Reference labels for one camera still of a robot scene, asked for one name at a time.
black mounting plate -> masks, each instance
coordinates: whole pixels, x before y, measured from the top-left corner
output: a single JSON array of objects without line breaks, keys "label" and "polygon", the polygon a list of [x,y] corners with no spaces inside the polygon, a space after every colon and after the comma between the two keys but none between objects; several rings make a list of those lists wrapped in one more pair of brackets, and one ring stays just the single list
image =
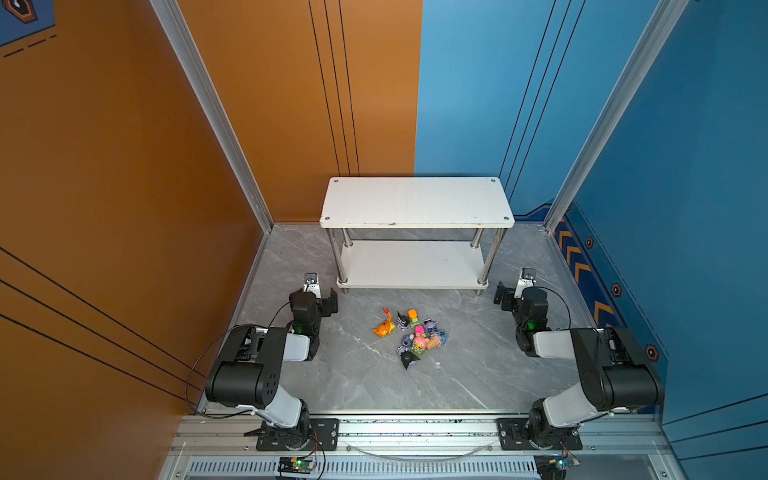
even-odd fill
[{"label": "black mounting plate", "polygon": [[[531,442],[524,438],[523,432],[525,431],[526,423],[528,423],[527,417],[496,419],[498,440],[502,443],[502,450],[541,450],[531,445]],[[565,448],[568,450],[581,450],[584,448],[578,432],[576,435],[566,437]],[[550,450],[560,450],[560,446],[553,446]]]},{"label": "black mounting plate", "polygon": [[[267,429],[266,432],[259,435],[256,450],[259,452],[311,452],[315,448],[315,442],[312,439],[300,449],[289,449],[284,442],[275,437],[274,433],[274,430]],[[339,419],[313,419],[310,417],[310,435],[312,433],[317,434],[317,440],[323,450],[326,452],[336,450],[336,443],[339,439]]]}]

white shelf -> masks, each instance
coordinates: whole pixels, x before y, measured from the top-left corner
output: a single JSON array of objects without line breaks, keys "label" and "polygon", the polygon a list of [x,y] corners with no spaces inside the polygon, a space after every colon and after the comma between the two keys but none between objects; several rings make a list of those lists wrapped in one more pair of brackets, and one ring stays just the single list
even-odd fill
[{"label": "white shelf", "polygon": [[348,278],[342,288],[487,288],[478,285],[482,252],[469,242],[354,240],[341,251]]},{"label": "white shelf", "polygon": [[323,228],[510,228],[515,224],[494,177],[334,177]]}]

robotic arm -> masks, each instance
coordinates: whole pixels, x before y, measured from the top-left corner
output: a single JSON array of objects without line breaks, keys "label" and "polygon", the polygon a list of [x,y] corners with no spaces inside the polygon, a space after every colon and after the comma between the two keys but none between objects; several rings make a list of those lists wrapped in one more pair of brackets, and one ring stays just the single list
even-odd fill
[{"label": "robotic arm", "polygon": [[285,327],[268,329],[242,325],[234,328],[221,347],[205,385],[206,397],[229,407],[249,409],[265,426],[246,435],[266,433],[290,448],[300,448],[310,437],[306,402],[280,386],[283,362],[314,358],[319,347],[320,321],[339,311],[338,297],[319,297],[317,275],[305,275],[301,290],[290,294],[293,333]]},{"label": "robotic arm", "polygon": [[547,293],[534,286],[535,270],[524,268],[516,288],[499,283],[494,303],[515,317],[515,338],[526,355],[574,359],[580,382],[534,402],[525,437],[534,447],[559,445],[577,435],[582,422],[625,407],[659,405],[664,389],[653,366],[627,328],[547,327]]}]

table top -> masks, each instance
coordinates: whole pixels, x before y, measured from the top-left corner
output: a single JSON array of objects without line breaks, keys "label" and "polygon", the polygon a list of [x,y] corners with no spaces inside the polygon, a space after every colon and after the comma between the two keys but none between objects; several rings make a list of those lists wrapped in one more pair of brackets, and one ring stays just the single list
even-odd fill
[{"label": "table top", "polygon": [[515,224],[495,177],[334,177],[323,228],[509,228]]}]

pile of toys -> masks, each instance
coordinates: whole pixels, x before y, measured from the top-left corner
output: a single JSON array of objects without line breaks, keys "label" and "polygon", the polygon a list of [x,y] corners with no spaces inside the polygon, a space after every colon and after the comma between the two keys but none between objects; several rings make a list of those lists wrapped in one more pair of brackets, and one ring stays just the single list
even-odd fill
[{"label": "pile of toys", "polygon": [[413,333],[406,333],[406,336],[402,339],[402,344],[397,349],[397,354],[400,356],[402,365],[406,370],[422,358],[425,350],[439,348],[445,345],[445,342],[448,340],[448,334],[438,330],[438,323],[436,321],[427,319],[422,325],[419,322],[419,315],[415,310],[409,310],[408,316],[397,312],[395,320],[397,325],[392,322],[392,314],[389,310],[383,310],[387,315],[387,319],[373,329],[376,335],[384,338],[392,333],[396,326],[404,332],[413,329]]}]

